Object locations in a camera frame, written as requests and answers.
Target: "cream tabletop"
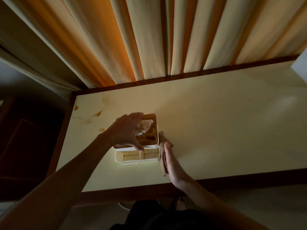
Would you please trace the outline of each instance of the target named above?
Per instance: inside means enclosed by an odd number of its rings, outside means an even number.
[[[292,62],[77,96],[57,170],[113,121],[154,113],[194,179],[307,167],[307,85]],[[83,191],[170,182],[158,162],[110,149]]]

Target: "table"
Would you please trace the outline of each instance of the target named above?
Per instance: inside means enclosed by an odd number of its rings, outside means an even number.
[[[76,93],[49,174],[117,117],[140,111],[157,115],[182,167],[209,190],[306,183],[307,85],[291,64]],[[158,162],[121,164],[114,157],[110,149],[79,203],[179,194]]]

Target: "cloth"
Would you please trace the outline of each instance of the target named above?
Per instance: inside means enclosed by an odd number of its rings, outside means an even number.
[[[125,224],[115,224],[110,230],[152,229],[215,229],[199,211],[167,211],[156,200],[137,201]]]

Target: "wooden table edge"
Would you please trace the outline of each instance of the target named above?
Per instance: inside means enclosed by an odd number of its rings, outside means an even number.
[[[299,55],[286,56],[265,61],[256,61],[252,63],[240,64],[234,66],[224,66],[220,68],[201,70],[191,73],[183,73],[178,75],[159,77],[159,78],[153,78],[137,82],[123,83],[102,88],[93,88],[93,89],[73,92],[69,100],[69,105],[56,142],[56,146],[54,148],[54,152],[49,164],[46,178],[56,171],[56,167],[65,140],[67,128],[70,122],[71,114],[74,109],[74,103],[78,95],[104,92],[121,88],[129,88],[140,85],[148,85],[159,82],[184,79],[189,77],[204,76],[209,74],[282,63],[282,62],[296,60],[298,56]],[[219,189],[230,189],[230,188],[264,188],[264,187],[281,186],[281,185],[306,184],[307,168],[274,171],[274,172],[258,173],[258,174],[245,174],[245,175],[228,176],[221,178],[202,179],[198,180],[198,182],[209,191],[215,191]],[[179,195],[183,195],[183,193],[179,191],[177,188],[175,188],[171,183],[164,183],[164,184],[155,184],[155,185],[144,185],[136,187],[82,192],[79,200],[76,202],[76,205],[90,205],[90,204],[119,202],[119,201],[135,201],[135,200],[152,199],[159,197],[174,197]]]

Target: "brown cloth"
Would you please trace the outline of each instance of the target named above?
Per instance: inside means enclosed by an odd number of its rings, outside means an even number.
[[[165,148],[164,148],[165,142],[168,142],[171,147],[174,146],[172,142],[170,142],[168,139],[165,138],[163,131],[160,131],[159,132],[159,148],[160,148],[160,153],[161,153],[160,164],[161,164],[161,168],[162,168],[164,177],[166,176],[166,174],[169,173],[167,170],[167,164],[166,164],[166,156],[165,156]]]

